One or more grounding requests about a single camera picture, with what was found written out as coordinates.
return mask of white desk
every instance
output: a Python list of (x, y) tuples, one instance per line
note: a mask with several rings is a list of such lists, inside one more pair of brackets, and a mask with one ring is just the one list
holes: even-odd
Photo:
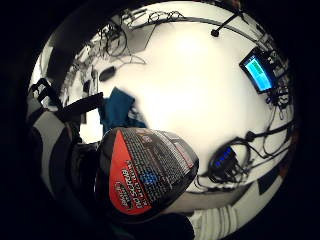
[[(196, 2), (159, 3), (147, 8), (166, 12), (177, 10), (186, 17), (221, 22), (231, 16), (226, 10)], [(255, 37), (240, 18), (230, 25)], [(239, 67), (254, 43), (228, 29), (223, 29), (219, 38), (213, 38), (210, 35), (212, 28), (209, 24), (190, 22), (159, 25), (145, 51), (136, 54), (147, 65), (125, 65), (113, 78), (99, 82), (99, 91), (105, 97), (114, 87), (135, 97), (149, 128), (171, 131), (185, 139), (200, 159), (200, 174), (206, 171), (208, 161), (218, 147), (235, 136), (244, 137), (249, 130), (264, 132), (271, 115), (264, 102), (265, 96), (256, 93)], [(94, 68), (100, 73), (110, 65), (120, 64), (119, 61), (111, 64), (97, 61)], [(285, 114), (282, 121), (277, 114), (272, 128), (289, 119), (291, 114)], [(97, 122), (97, 111), (90, 112), (88, 124), (81, 128), (81, 135), (88, 142), (101, 139), (101, 126)], [(283, 139), (284, 132), (268, 137), (267, 150), (276, 149)], [(260, 150), (262, 139), (256, 139), (252, 145)], [(235, 150), (241, 163), (244, 149)], [(254, 169), (247, 183), (268, 172), (284, 154), (266, 163), (264, 168)], [(213, 186), (206, 179), (201, 179), (201, 183)]]

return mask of blue cloth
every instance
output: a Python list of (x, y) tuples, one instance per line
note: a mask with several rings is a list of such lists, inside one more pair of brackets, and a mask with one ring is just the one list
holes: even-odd
[(135, 99), (124, 91), (116, 87), (112, 90), (110, 97), (105, 98), (103, 106), (98, 109), (103, 134), (115, 127), (147, 127), (134, 102)]

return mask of black border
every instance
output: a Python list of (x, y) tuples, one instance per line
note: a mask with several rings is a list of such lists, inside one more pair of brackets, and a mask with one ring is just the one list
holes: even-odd
[[(252, 77), (252, 75), (250, 74), (250, 72), (247, 70), (247, 68), (245, 67), (245, 62), (248, 61), (249, 58), (251, 58), (252, 56), (255, 56), (257, 58), (257, 60), (259, 61), (259, 63), (263, 66), (264, 70), (266, 71), (266, 74), (269, 76), (272, 87), (268, 88), (266, 90), (261, 91), (255, 81), (255, 79)], [(241, 69), (246, 73), (246, 75), (248, 76), (248, 78), (250, 79), (251, 83), (253, 84), (254, 88), (256, 89), (256, 91), (259, 94), (262, 93), (266, 93), (266, 92), (270, 92), (272, 89), (275, 88), (276, 85), (276, 81), (275, 81), (275, 76), (273, 74), (273, 71), (269, 65), (269, 63), (262, 57), (262, 51), (258, 48), (255, 47), (254, 49), (252, 49), (249, 54), (239, 63), (239, 66), (241, 67)]]

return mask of glowing blue screen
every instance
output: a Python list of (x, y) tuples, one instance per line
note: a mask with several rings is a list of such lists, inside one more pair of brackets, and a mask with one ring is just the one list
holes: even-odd
[(255, 56), (252, 56), (247, 61), (245, 67), (253, 77), (260, 91), (272, 88), (270, 78), (267, 76), (266, 72), (263, 70)]

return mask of monitor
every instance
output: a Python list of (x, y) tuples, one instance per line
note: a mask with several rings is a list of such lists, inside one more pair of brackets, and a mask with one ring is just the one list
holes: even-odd
[(239, 65), (258, 93), (268, 92), (274, 88), (275, 77), (273, 71), (258, 48), (254, 48)]

